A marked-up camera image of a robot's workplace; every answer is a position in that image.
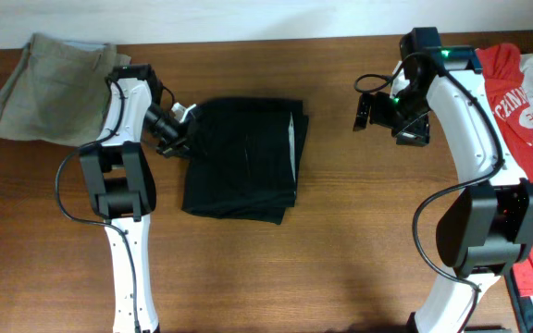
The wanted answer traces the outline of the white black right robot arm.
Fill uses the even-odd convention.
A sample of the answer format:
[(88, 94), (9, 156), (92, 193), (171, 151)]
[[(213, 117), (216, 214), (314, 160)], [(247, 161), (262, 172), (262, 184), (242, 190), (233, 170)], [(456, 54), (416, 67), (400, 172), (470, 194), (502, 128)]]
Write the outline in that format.
[(402, 45), (400, 51), (400, 64), (383, 79), (391, 91), (362, 90), (353, 127), (379, 124), (399, 144), (424, 146), (429, 113), (438, 118), (458, 181), (414, 212), (416, 250), (437, 278), (405, 329), (464, 332), (488, 289), (529, 256), (533, 182), (499, 131), (473, 48)]

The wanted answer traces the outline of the black shorts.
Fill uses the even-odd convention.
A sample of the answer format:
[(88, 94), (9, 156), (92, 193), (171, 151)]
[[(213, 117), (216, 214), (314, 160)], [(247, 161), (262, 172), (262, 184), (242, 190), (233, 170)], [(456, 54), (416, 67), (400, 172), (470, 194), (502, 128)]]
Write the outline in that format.
[(309, 126), (301, 100), (223, 97), (195, 110), (181, 209), (279, 225), (295, 206)]

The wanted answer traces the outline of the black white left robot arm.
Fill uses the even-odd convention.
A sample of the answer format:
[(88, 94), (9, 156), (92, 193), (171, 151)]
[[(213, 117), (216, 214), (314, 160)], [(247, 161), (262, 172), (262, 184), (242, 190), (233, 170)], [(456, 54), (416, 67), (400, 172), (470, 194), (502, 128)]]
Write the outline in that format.
[(190, 151), (195, 106), (173, 117), (161, 107), (166, 87), (149, 65), (117, 66), (108, 75), (111, 101), (103, 129), (80, 163), (93, 212), (110, 246), (116, 332), (160, 329), (152, 296), (148, 237), (156, 187), (143, 152), (150, 134), (165, 158)]

